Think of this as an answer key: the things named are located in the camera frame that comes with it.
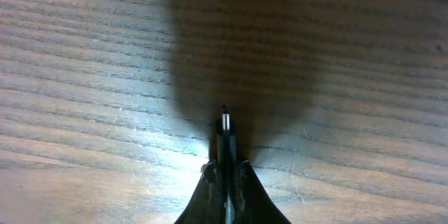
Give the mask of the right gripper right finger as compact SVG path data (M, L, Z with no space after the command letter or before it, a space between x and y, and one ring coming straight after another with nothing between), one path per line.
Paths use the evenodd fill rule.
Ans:
M270 199L249 161L234 167L235 224L291 224Z

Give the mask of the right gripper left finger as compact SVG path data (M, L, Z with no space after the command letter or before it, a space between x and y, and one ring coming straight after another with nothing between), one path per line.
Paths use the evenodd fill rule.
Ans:
M215 160L201 167L201 176L190 201L174 224L223 224L225 220L223 175Z

